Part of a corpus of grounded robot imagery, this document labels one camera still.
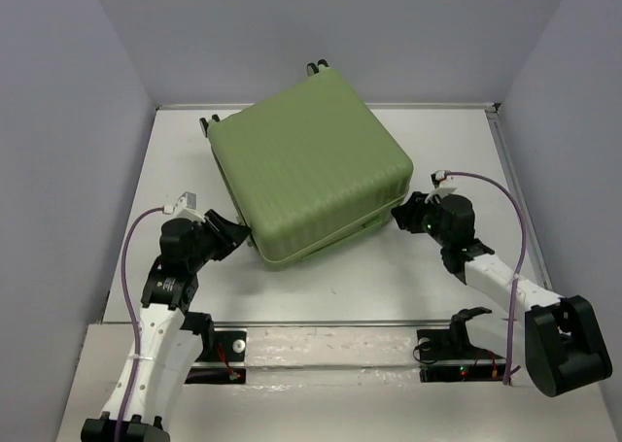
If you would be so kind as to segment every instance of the green box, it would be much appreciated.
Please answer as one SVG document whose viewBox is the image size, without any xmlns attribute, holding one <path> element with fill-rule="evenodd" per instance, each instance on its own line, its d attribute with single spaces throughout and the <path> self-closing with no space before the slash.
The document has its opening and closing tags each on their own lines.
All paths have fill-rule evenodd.
<svg viewBox="0 0 622 442">
<path fill-rule="evenodd" d="M 222 121 L 207 137 L 259 254 L 284 267 L 386 222 L 413 164 L 332 68 Z"/>
</svg>

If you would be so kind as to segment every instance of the screw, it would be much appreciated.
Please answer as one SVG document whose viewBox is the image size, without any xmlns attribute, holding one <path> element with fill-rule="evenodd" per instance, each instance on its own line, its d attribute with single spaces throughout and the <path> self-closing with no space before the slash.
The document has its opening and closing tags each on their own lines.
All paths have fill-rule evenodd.
<svg viewBox="0 0 622 442">
<path fill-rule="evenodd" d="M 246 342 L 241 339 L 237 339 L 233 342 L 233 351 L 235 353 L 243 353 L 246 350 Z"/>
</svg>

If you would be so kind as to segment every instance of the black joint housing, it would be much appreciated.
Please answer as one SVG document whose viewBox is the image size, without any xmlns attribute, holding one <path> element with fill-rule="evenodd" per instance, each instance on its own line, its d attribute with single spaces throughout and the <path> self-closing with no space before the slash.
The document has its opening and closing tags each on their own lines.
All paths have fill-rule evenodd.
<svg viewBox="0 0 622 442">
<path fill-rule="evenodd" d="M 131 422 L 121 423 L 121 442 L 170 442 L 171 437 L 162 429 L 161 418 L 155 425 L 140 422 L 140 417 L 132 418 Z M 115 420 L 101 418 L 87 419 L 80 432 L 82 442 L 112 442 L 115 438 Z"/>
<path fill-rule="evenodd" d="M 203 342 L 203 353 L 209 353 L 216 342 L 214 321 L 212 316 L 205 313 L 187 313 L 181 330 L 189 330 L 194 335 L 200 335 Z"/>
<path fill-rule="evenodd" d="M 525 313 L 525 361 L 536 387 L 557 396 L 613 372 L 592 305 L 581 296 Z"/>
</svg>

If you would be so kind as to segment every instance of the ribbed plastic surface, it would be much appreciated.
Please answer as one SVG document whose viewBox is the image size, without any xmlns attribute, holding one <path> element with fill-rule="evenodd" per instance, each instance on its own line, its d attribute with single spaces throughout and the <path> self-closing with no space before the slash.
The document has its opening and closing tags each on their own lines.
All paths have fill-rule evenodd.
<svg viewBox="0 0 622 442">
<path fill-rule="evenodd" d="M 413 172 L 332 68 L 211 121 L 208 138 L 259 253 L 277 267 L 381 225 Z"/>
</svg>

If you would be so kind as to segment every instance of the wire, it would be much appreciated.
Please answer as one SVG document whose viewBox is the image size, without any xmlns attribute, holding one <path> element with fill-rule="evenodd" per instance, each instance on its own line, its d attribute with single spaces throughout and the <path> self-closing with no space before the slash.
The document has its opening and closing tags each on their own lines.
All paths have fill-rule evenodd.
<svg viewBox="0 0 622 442">
<path fill-rule="evenodd" d="M 493 377 L 497 377 L 497 361 L 495 360 L 495 354 L 490 350 L 484 350 L 490 359 L 493 361 Z"/>
<path fill-rule="evenodd" d="M 434 361 L 423 361 L 421 359 L 418 359 L 417 356 L 415 355 L 415 353 L 416 352 L 420 352 L 420 350 L 421 350 L 421 345 L 417 345 L 415 347 L 415 349 L 412 351 L 412 357 L 415 359 L 415 361 L 419 362 L 420 364 L 425 364 L 427 366 L 430 366 L 430 365 L 435 364 L 436 362 L 438 362 L 438 359 L 435 359 Z"/>
<path fill-rule="evenodd" d="M 237 372 L 235 372 L 235 370 L 233 370 L 233 368 L 229 365 L 229 361 L 226 358 L 226 354 L 225 354 L 225 347 L 223 347 L 223 344 L 221 342 L 218 342 L 218 345 L 216 346 L 216 353 L 218 353 L 218 357 L 221 359 L 223 364 L 226 366 L 226 370 L 229 373 L 229 379 L 232 381 L 239 379 L 241 376 Z"/>
<path fill-rule="evenodd" d="M 134 223 L 129 227 L 129 230 L 127 231 L 127 236 L 125 236 L 125 241 L 123 242 L 123 248 L 121 250 L 121 289 L 123 290 L 125 306 L 127 306 L 129 320 L 132 324 L 132 330 L 134 332 L 134 360 L 132 361 L 132 368 L 129 373 L 129 378 L 127 379 L 127 387 L 125 388 L 123 400 L 121 401 L 121 408 L 119 409 L 119 415 L 117 416 L 117 422 L 115 423 L 114 442 L 121 442 L 121 426 L 123 422 L 123 417 L 125 416 L 127 402 L 129 401 L 129 396 L 132 394 L 134 382 L 136 381 L 136 374 L 138 373 L 138 357 L 140 356 L 141 352 L 139 323 L 136 319 L 136 313 L 134 313 L 134 308 L 132 307 L 132 300 L 129 297 L 129 288 L 127 287 L 127 250 L 129 249 L 129 241 L 131 240 L 132 235 L 134 234 L 134 230 L 136 229 L 136 226 L 138 226 L 138 223 L 140 223 L 140 221 L 149 214 L 155 214 L 157 212 L 164 212 L 164 208 L 155 207 L 153 209 L 150 209 L 149 211 L 143 212 L 140 216 L 136 218 Z"/>
<path fill-rule="evenodd" d="M 509 385 L 509 380 L 512 374 L 514 374 L 520 367 L 516 369 L 512 369 L 512 350 L 514 347 L 514 316 L 516 315 L 516 292 L 518 290 L 518 276 L 523 268 L 523 262 L 525 261 L 525 254 L 527 253 L 527 227 L 525 224 L 525 217 L 523 216 L 523 211 L 521 211 L 518 202 L 514 199 L 514 196 L 510 194 L 510 192 L 505 189 L 501 184 L 497 183 L 495 180 L 492 180 L 488 177 L 484 177 L 483 175 L 479 175 L 477 173 L 468 173 L 468 172 L 445 172 L 447 177 L 469 177 L 474 178 L 476 180 L 481 180 L 483 182 L 489 183 L 499 189 L 505 196 L 509 199 L 514 207 L 514 211 L 516 212 L 516 216 L 518 217 L 518 221 L 521 225 L 521 252 L 518 255 L 518 261 L 516 262 L 516 267 L 514 268 L 514 275 L 512 277 L 512 289 L 509 296 L 509 310 L 507 311 L 507 344 L 505 350 L 505 371 L 503 372 L 503 384 Z"/>
</svg>

